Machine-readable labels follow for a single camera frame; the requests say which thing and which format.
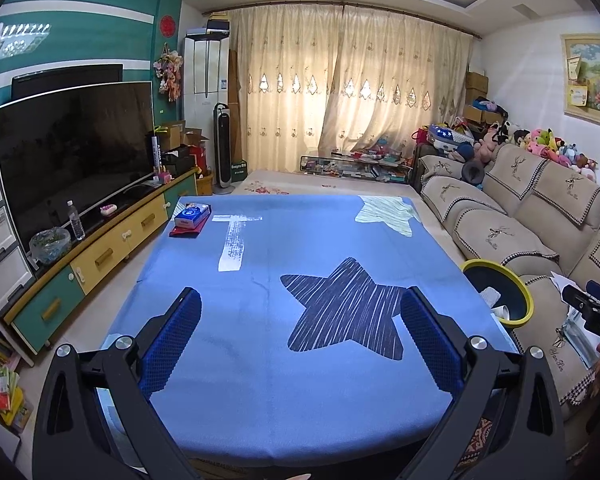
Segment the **green drawer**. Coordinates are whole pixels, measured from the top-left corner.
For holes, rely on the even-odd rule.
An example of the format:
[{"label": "green drawer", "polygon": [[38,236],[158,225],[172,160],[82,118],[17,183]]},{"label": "green drawer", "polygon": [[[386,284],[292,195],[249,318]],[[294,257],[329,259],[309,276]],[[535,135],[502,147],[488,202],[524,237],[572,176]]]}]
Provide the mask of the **green drawer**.
[{"label": "green drawer", "polygon": [[167,218],[171,220],[173,210],[176,209],[176,204],[181,196],[196,196],[196,178],[194,175],[188,176],[183,181],[180,181],[175,186],[170,187],[164,192],[164,203],[171,204],[167,208]]},{"label": "green drawer", "polygon": [[82,298],[84,293],[78,280],[72,268],[66,266],[27,303],[13,324],[38,351]]}]

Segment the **curtain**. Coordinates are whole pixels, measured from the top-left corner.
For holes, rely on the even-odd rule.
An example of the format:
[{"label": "curtain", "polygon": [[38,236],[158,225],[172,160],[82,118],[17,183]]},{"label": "curtain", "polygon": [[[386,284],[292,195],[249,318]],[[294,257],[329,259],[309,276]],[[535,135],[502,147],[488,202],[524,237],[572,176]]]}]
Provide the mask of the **curtain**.
[{"label": "curtain", "polygon": [[472,39],[412,16],[345,6],[320,154],[384,137],[410,155],[421,125],[455,117]]},{"label": "curtain", "polygon": [[242,146],[250,170],[297,171],[301,155],[317,153],[341,20],[341,6],[230,11]]}]

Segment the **metal screw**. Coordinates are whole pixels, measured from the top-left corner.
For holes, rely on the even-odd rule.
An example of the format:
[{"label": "metal screw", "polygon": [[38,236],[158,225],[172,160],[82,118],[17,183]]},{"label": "metal screw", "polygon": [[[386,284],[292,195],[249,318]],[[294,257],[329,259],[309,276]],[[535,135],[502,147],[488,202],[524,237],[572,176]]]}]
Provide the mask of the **metal screw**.
[{"label": "metal screw", "polygon": [[116,340],[116,348],[119,350],[126,350],[131,346],[133,339],[131,339],[128,335],[123,335]]},{"label": "metal screw", "polygon": [[476,350],[484,350],[487,348],[487,340],[479,335],[471,338],[471,346]]},{"label": "metal screw", "polygon": [[67,355],[69,355],[70,351],[71,347],[69,345],[62,345],[58,347],[58,350],[56,350],[56,355],[58,357],[66,357]]},{"label": "metal screw", "polygon": [[542,359],[544,357],[544,352],[537,346],[532,346],[529,353],[531,354],[531,357],[535,357],[536,359]]}]

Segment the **tile floor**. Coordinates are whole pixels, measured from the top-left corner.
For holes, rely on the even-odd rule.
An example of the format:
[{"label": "tile floor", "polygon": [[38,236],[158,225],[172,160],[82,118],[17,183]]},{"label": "tile floor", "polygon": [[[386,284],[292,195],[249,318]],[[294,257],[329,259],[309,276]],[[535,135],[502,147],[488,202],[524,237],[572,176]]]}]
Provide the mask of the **tile floor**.
[{"label": "tile floor", "polygon": [[[432,211],[410,186],[403,184],[378,184],[360,182],[343,178],[308,176],[300,174],[277,173],[273,171],[254,171],[247,180],[238,186],[234,194],[251,194],[262,192],[262,187],[282,190],[289,194],[358,194],[406,196],[414,203],[427,231],[436,239],[455,263],[464,262],[465,258],[454,244],[451,236],[443,229]],[[133,288],[144,263],[151,254],[156,236],[146,241],[129,260],[122,262],[104,286],[81,307],[81,312],[74,319],[61,338],[53,345],[53,350],[64,343],[71,343],[78,352],[90,351],[100,347],[106,338],[116,314]],[[33,368],[23,367],[20,370],[20,385],[33,405],[38,406],[42,386],[46,378],[54,352],[45,352]],[[29,419],[22,433],[22,443],[16,457],[16,466],[31,480],[31,453],[35,413]]]}]

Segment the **beige sofa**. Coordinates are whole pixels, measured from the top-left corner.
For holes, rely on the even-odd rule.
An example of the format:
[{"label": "beige sofa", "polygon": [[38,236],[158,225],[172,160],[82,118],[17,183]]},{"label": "beige sofa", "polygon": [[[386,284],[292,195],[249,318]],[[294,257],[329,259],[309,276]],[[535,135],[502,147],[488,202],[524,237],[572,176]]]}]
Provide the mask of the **beige sofa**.
[{"label": "beige sofa", "polygon": [[586,411],[593,372],[557,332],[568,306],[549,276],[557,272],[582,288],[600,283],[600,186],[512,144],[496,149],[483,190],[460,180],[461,169],[459,162],[424,156],[416,188],[467,258],[503,264],[528,286],[535,311],[512,336],[522,350],[544,350],[570,420]]}]

